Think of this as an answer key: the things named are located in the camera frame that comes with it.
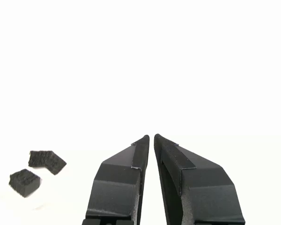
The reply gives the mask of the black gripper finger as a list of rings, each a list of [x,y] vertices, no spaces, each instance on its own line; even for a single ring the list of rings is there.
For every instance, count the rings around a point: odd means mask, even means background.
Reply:
[[[140,224],[148,154],[145,135],[101,163],[82,224]]]
[[[160,134],[154,150],[167,224],[245,224],[235,185],[220,165]]]

